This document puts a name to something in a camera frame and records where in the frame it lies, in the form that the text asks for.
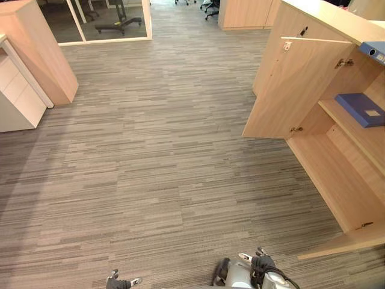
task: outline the glass partition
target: glass partition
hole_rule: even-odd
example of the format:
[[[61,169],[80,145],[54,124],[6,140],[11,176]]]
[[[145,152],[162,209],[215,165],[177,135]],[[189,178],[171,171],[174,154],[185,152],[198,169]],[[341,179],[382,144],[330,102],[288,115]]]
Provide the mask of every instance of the glass partition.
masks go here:
[[[92,21],[81,22],[86,40],[146,37],[146,25],[141,0],[91,1],[85,13],[93,15]]]
[[[37,1],[58,43],[151,38],[149,0]]]
[[[58,43],[82,41],[66,0],[37,1]]]

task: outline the gray striped carpet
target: gray striped carpet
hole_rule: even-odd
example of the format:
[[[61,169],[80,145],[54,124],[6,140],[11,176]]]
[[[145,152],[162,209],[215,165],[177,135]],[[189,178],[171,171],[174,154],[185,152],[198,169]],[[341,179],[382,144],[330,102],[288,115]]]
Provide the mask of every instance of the gray striped carpet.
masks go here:
[[[269,31],[173,0],[152,16],[153,41],[63,48],[74,103],[0,135],[0,287],[104,288],[114,268],[141,289],[207,285],[256,246],[302,288],[383,277],[384,246],[296,258],[340,228],[283,140],[241,137]]]

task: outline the cabinet door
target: cabinet door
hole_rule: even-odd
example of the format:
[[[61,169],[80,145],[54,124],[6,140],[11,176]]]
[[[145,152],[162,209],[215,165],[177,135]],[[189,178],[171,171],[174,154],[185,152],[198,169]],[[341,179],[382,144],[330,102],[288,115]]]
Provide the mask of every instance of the cabinet door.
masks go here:
[[[265,26],[272,0],[248,0],[246,27]]]
[[[265,75],[268,74],[273,66],[272,58],[276,56],[280,49],[278,47],[280,38],[282,36],[298,37],[302,31],[304,31],[303,38],[345,41],[344,37],[334,30],[282,2],[279,5],[274,27],[270,32],[269,41],[258,69],[257,77],[253,83],[255,95],[258,95],[260,88],[265,85]]]
[[[335,74],[344,69],[336,68],[338,61],[355,47],[351,42],[292,37],[281,37],[278,45],[244,137],[289,138],[291,128],[301,124]]]
[[[364,228],[356,229],[306,252],[298,259],[308,259],[336,253],[353,251],[385,243],[385,222],[375,222]]]

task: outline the open cabinet door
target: open cabinet door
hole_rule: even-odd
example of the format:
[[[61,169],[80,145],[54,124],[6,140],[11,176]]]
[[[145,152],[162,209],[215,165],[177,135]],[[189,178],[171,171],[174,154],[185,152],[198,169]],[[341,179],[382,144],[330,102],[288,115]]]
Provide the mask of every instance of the open cabinet door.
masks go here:
[[[244,137],[289,138],[316,105],[355,45],[335,40],[281,37],[270,76],[257,96]]]
[[[308,259],[334,253],[348,252],[385,243],[385,222],[376,222],[372,225],[342,234],[313,250],[298,256],[298,259]]]

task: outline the blue folder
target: blue folder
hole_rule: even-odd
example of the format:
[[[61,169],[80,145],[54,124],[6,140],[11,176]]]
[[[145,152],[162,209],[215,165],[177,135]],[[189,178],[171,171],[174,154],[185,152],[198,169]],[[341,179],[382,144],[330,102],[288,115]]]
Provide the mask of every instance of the blue folder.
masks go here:
[[[335,100],[364,128],[385,125],[385,111],[363,93],[344,93]]]

